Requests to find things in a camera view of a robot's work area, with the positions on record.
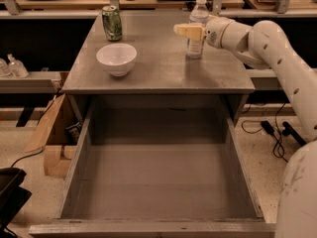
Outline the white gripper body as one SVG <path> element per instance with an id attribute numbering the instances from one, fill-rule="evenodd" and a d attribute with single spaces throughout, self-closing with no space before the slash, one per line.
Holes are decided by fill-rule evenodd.
<path id="1" fill-rule="evenodd" d="M 229 41 L 224 41 L 224 35 L 228 27 L 233 23 L 234 20 L 225 17 L 208 20 L 205 26 L 206 43 L 216 49 L 228 50 L 232 44 Z"/>

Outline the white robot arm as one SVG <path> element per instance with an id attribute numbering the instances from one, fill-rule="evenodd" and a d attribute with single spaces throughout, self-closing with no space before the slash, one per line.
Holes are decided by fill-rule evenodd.
<path id="1" fill-rule="evenodd" d="M 273 21 L 252 26 L 211 16 L 205 24 L 176 24 L 174 32 L 231 52 L 253 67 L 275 73 L 309 136 L 317 137 L 317 72 L 293 49 Z M 298 149 L 284 170 L 274 238 L 317 238 L 317 140 Z"/>

